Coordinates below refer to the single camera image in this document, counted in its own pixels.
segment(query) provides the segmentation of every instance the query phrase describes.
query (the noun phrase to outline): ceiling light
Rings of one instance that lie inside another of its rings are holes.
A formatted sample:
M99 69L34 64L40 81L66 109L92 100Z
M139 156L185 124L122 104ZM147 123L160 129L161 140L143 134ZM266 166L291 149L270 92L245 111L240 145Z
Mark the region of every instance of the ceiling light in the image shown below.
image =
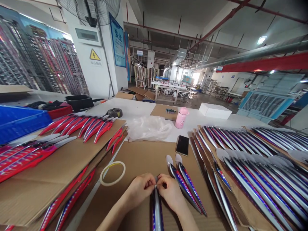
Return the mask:
M257 44L260 45L266 40L267 36L262 36L258 39Z

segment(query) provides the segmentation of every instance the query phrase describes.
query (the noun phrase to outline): blue poster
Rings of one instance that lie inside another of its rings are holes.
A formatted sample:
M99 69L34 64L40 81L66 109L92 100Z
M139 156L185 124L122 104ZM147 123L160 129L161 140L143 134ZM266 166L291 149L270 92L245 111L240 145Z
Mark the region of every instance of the blue poster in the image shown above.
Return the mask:
M115 54L115 64L116 66L126 67L126 56L124 47L124 34L123 28L116 21L116 19L110 14L110 28L113 43L113 52Z

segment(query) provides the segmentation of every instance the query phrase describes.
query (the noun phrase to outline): pillar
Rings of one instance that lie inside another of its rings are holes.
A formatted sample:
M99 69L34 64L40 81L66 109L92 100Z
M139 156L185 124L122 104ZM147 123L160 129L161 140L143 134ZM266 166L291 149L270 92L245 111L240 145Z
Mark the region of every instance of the pillar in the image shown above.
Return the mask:
M81 6L84 5L83 1L77 0L77 2L78 2L78 8L82 9ZM122 7L120 6L119 13L115 19L123 28L123 14L121 10ZM65 15L65 19L67 21L68 29L73 39L73 43L77 51L77 55L80 61L85 81L89 89L90 96L92 98L106 98L106 99L112 98L113 92L111 87L109 88L110 78L107 65L109 65L114 94L116 94L121 88L123 89L128 88L126 68L116 66L115 64L110 24L100 26L106 50L106 56L107 56L106 60L103 47L82 43L77 37L75 28L78 26L87 26L91 28L89 24L86 21L80 21L78 17L75 16L77 15L76 12L72 14L68 12L64 7L63 7L63 12ZM90 59L92 49L95 51L100 61L99 60L95 61Z

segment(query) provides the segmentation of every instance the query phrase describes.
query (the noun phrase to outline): blue plastic crate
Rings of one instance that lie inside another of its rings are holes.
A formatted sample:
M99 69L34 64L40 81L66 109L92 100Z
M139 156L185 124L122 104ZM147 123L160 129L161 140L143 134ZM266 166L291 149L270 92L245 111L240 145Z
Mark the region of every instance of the blue plastic crate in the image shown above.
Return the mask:
M0 105L0 144L46 127L52 119L45 110Z

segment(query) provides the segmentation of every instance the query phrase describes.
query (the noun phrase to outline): air cooler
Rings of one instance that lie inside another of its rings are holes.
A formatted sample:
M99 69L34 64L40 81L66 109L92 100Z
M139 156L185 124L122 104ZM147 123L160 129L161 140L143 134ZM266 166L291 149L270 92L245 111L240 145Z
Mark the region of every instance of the air cooler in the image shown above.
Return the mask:
M238 115L256 118L264 123L277 119L293 102L292 89L302 79L301 74L275 73L258 90L243 99Z

